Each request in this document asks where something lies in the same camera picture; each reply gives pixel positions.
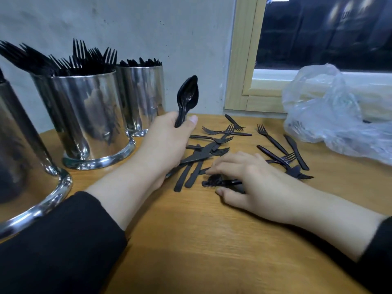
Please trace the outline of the person's right hand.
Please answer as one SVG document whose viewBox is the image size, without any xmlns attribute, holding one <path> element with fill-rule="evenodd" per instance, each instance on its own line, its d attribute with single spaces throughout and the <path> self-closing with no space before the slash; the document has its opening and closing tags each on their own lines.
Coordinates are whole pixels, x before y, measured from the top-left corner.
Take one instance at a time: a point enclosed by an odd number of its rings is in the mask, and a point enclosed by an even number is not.
<svg viewBox="0 0 392 294">
<path fill-rule="evenodd" d="M 254 212 L 251 213 L 272 222 L 291 224 L 294 203 L 291 196 L 296 192 L 293 186 L 299 186 L 301 190 L 304 186 L 300 181 L 269 165 L 259 154 L 236 152 L 222 157 L 254 157 L 258 172 L 213 172 L 212 164 L 207 175 L 223 174 L 242 181 L 245 194 L 252 197 Z"/>
</svg>

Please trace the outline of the person's left hand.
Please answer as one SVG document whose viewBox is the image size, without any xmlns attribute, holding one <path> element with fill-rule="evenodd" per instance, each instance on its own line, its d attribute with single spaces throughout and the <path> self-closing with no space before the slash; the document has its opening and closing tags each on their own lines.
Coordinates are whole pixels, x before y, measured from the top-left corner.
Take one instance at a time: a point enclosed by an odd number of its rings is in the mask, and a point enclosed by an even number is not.
<svg viewBox="0 0 392 294">
<path fill-rule="evenodd" d="M 147 134 L 130 159 L 136 167 L 137 182 L 155 191 L 162 186 L 166 174 L 177 167 L 182 159 L 186 145 L 176 140 L 175 121 L 177 112 L 169 112 L 157 117 Z"/>
</svg>

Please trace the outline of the black plastic fork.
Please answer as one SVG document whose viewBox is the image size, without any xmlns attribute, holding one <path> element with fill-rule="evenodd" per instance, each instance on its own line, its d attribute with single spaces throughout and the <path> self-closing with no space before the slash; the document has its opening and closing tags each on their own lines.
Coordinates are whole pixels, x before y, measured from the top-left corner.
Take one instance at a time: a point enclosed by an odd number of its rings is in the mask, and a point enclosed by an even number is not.
<svg viewBox="0 0 392 294">
<path fill-rule="evenodd" d="M 238 179 L 228 179 L 222 174 L 214 174 L 202 182 L 203 187 L 224 187 L 234 190 L 238 193 L 245 194 L 242 181 Z"/>
</svg>

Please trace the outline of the black plastic spoon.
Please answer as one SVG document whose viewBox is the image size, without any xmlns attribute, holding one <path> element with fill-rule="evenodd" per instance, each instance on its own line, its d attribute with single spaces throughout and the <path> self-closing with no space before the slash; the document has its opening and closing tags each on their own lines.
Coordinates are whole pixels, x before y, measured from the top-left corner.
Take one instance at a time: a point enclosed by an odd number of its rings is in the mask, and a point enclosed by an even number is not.
<svg viewBox="0 0 392 294">
<path fill-rule="evenodd" d="M 177 103 L 179 107 L 178 117 L 175 121 L 175 128 L 179 128 L 186 119 L 187 113 L 196 107 L 199 100 L 198 77 L 189 77 L 180 87 L 177 93 Z"/>
</svg>

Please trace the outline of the person's right forearm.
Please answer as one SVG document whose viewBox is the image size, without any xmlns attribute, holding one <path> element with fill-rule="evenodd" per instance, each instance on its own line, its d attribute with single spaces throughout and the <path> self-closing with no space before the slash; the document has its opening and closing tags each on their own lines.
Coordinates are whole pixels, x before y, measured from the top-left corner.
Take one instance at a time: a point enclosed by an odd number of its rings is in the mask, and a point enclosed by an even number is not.
<svg viewBox="0 0 392 294">
<path fill-rule="evenodd" d="M 291 224 L 358 262 L 386 215 L 305 185 L 292 194 Z"/>
</svg>

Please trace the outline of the person's left forearm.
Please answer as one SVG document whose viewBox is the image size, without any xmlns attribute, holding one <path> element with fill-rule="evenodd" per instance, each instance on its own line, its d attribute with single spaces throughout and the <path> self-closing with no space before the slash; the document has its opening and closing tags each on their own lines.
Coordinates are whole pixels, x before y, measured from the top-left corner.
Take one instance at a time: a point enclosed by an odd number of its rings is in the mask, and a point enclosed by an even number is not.
<svg viewBox="0 0 392 294">
<path fill-rule="evenodd" d="M 85 192 L 95 197 L 116 224 L 126 230 L 147 197 L 162 185 L 165 174 L 161 164 L 133 156 Z"/>
</svg>

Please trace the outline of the black plastic knife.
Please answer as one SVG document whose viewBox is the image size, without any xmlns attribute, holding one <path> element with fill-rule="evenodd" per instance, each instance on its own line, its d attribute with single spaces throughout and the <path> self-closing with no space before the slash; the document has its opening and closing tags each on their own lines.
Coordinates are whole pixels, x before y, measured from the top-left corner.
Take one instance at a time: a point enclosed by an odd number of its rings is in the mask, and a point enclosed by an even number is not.
<svg viewBox="0 0 392 294">
<path fill-rule="evenodd" d="M 181 192 L 182 187 L 183 187 L 183 185 L 185 183 L 185 180 L 186 180 L 186 178 L 188 176 L 188 173 L 189 173 L 190 169 L 192 168 L 192 166 L 193 166 L 193 162 L 187 164 L 187 166 L 185 167 L 184 171 L 180 175 L 180 177 L 179 177 L 179 179 L 178 179 L 178 181 L 177 181 L 177 183 L 176 183 L 176 185 L 175 185 L 175 187 L 173 189 L 174 192 L 176 192 L 176 193 Z"/>
<path fill-rule="evenodd" d="M 305 161 L 303 160 L 303 158 L 302 158 L 302 156 L 301 156 L 301 154 L 300 154 L 300 152 L 299 152 L 299 150 L 298 150 L 297 142 L 296 142 L 292 137 L 290 137 L 290 136 L 287 135 L 287 134 L 283 134 L 283 136 L 285 137 L 287 143 L 291 146 L 291 148 L 292 148 L 292 150 L 293 150 L 293 152 L 294 152 L 294 154 L 295 154 L 295 156 L 296 156 L 296 159 L 297 159 L 297 161 L 298 161 L 300 167 L 301 167 L 303 170 L 305 170 L 305 171 L 309 171 L 310 168 L 309 168 L 308 165 L 305 163 Z"/>
<path fill-rule="evenodd" d="M 185 182 L 184 187 L 185 188 L 191 188 L 193 186 L 193 184 L 195 183 L 199 172 L 203 166 L 204 160 L 199 160 L 199 162 L 197 163 L 193 173 L 190 175 L 189 179 Z"/>
<path fill-rule="evenodd" d="M 181 160 L 177 167 L 174 167 L 172 170 L 170 170 L 170 172 L 168 172 L 166 174 L 165 179 L 171 177 L 180 168 L 182 168 L 184 165 L 187 165 L 188 163 L 196 162 L 199 160 L 204 160 L 204 159 L 210 157 L 210 152 L 211 152 L 212 148 L 215 146 L 215 144 L 216 144 L 215 142 L 212 142 L 212 143 L 208 144 L 207 146 L 205 146 L 200 152 L 196 152 L 196 153 L 192 154 L 191 156 Z"/>
</svg>

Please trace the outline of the scattered black plastic forks group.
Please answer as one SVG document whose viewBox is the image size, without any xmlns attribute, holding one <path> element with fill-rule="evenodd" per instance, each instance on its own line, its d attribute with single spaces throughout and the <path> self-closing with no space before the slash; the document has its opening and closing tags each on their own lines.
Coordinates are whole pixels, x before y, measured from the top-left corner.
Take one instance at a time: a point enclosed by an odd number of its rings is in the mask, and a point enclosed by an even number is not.
<svg viewBox="0 0 392 294">
<path fill-rule="evenodd" d="M 190 138 L 208 139 L 215 142 L 216 145 L 222 145 L 231 141 L 234 136 L 252 136 L 251 133 L 245 133 L 243 131 L 245 128 L 239 126 L 232 117 L 227 114 L 225 114 L 225 117 L 228 119 L 228 121 L 230 121 L 230 125 L 226 130 L 214 131 L 206 128 L 205 126 L 202 126 L 202 129 L 204 133 L 206 133 L 206 135 L 192 134 Z M 264 124 L 257 124 L 256 131 L 259 135 L 264 136 L 281 153 L 283 153 L 283 156 L 279 157 L 271 151 L 267 150 L 265 147 L 257 145 L 257 148 L 270 158 L 267 160 L 268 163 L 275 163 L 281 165 L 285 168 L 287 174 L 300 180 L 308 180 L 314 178 L 313 176 L 309 176 L 301 172 L 302 168 L 300 167 L 293 150 L 291 152 L 286 150 L 280 142 L 278 142 L 274 137 L 269 134 Z"/>
</svg>

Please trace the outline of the small steel cutlery holder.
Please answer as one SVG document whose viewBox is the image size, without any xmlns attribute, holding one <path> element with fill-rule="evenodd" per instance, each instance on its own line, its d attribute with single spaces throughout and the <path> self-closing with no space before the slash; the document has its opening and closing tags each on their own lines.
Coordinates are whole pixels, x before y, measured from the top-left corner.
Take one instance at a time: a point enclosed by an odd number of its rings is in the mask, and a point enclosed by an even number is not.
<svg viewBox="0 0 392 294">
<path fill-rule="evenodd" d="M 154 119 L 164 114 L 164 69 L 115 67 L 122 110 L 132 137 L 144 137 Z"/>
</svg>

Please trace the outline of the bunch of upright black spoons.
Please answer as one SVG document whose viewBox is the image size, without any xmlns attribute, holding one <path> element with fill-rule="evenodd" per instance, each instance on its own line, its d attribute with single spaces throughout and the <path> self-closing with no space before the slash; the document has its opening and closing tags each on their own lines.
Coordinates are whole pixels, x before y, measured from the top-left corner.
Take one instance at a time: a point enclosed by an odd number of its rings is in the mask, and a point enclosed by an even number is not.
<svg viewBox="0 0 392 294">
<path fill-rule="evenodd" d="M 162 66 L 163 63 L 157 59 L 147 59 L 146 61 L 142 58 L 139 58 L 139 61 L 134 59 L 127 59 L 126 61 L 121 60 L 117 65 L 118 67 L 131 67 L 131 68 L 148 68 L 148 67 L 159 67 Z"/>
</svg>

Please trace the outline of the clear plastic bag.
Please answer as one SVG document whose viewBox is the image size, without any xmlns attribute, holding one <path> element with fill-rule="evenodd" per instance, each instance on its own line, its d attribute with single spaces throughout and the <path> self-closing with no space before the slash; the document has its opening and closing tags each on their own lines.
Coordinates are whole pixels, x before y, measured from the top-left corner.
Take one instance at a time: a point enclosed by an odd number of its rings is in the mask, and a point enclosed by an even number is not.
<svg viewBox="0 0 392 294">
<path fill-rule="evenodd" d="M 309 65 L 282 90 L 282 104 L 293 137 L 392 166 L 392 83 L 350 83 L 332 64 Z"/>
</svg>

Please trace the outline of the bunch of upright black forks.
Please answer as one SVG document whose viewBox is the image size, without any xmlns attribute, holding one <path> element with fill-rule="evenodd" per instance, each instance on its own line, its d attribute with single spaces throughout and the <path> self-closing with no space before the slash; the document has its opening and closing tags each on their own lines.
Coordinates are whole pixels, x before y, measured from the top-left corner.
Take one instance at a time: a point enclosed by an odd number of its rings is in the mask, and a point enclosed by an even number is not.
<svg viewBox="0 0 392 294">
<path fill-rule="evenodd" d="M 117 50 L 107 48 L 101 53 L 98 48 L 88 49 L 83 40 L 73 39 L 72 55 L 55 58 L 20 44 L 0 40 L 0 55 L 17 68 L 30 74 L 46 77 L 92 76 L 111 73 L 117 64 Z"/>
</svg>

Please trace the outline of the person's black right sleeve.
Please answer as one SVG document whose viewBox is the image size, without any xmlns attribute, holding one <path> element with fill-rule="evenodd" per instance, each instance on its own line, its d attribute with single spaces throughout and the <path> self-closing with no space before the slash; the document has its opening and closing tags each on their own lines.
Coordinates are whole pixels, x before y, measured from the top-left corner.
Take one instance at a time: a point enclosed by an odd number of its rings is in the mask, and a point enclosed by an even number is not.
<svg viewBox="0 0 392 294">
<path fill-rule="evenodd" d="M 361 256 L 358 277 L 373 294 L 392 294 L 392 216 L 383 220 Z"/>
</svg>

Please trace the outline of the person's black sleeve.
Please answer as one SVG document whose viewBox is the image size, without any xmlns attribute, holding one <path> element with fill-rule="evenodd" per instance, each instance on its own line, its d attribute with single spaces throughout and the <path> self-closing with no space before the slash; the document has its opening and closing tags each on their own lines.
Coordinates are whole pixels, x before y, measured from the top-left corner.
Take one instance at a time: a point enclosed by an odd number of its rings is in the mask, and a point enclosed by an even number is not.
<svg viewBox="0 0 392 294">
<path fill-rule="evenodd" d="M 126 246 L 101 203 L 77 192 L 0 244 L 0 294 L 99 294 Z"/>
<path fill-rule="evenodd" d="M 361 256 L 358 277 L 373 294 L 392 294 L 392 216 L 383 220 Z"/>
</svg>

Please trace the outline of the dark window pane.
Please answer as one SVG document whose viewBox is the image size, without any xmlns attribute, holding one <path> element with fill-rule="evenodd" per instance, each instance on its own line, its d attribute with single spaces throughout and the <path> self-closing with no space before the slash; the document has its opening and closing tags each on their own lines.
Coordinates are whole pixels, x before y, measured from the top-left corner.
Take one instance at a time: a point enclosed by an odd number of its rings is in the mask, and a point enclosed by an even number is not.
<svg viewBox="0 0 392 294">
<path fill-rule="evenodd" d="M 392 0 L 267 0 L 256 69 L 392 73 Z"/>
</svg>

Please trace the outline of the large steel cutlery holder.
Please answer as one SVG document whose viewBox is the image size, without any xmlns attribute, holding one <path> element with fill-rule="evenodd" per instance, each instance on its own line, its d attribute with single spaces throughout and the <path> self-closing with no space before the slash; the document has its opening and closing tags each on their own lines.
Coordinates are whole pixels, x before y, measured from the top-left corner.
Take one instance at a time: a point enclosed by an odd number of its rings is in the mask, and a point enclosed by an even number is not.
<svg viewBox="0 0 392 294">
<path fill-rule="evenodd" d="M 71 175 L 53 162 L 0 68 L 0 243 L 65 199 Z"/>
</svg>

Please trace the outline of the person's black left sleeve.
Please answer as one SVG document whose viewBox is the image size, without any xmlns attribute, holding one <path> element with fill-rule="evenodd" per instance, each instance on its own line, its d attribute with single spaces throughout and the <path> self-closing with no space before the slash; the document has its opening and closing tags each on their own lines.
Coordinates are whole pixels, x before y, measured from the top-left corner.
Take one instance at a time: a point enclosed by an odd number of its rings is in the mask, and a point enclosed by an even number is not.
<svg viewBox="0 0 392 294">
<path fill-rule="evenodd" d="M 0 294 L 99 294 L 126 246 L 101 203 L 77 192 L 0 244 Z"/>
</svg>

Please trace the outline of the wooden window frame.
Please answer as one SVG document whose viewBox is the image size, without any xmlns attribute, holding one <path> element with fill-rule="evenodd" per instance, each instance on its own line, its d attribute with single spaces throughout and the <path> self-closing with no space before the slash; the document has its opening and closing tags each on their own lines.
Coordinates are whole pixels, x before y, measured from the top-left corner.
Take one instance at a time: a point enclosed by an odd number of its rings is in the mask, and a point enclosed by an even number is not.
<svg viewBox="0 0 392 294">
<path fill-rule="evenodd" d="M 282 90 L 299 69 L 255 68 L 266 1 L 236 0 L 226 110 L 284 113 Z M 350 83 L 359 83 L 363 79 L 381 85 L 392 83 L 392 73 L 341 72 Z"/>
</svg>

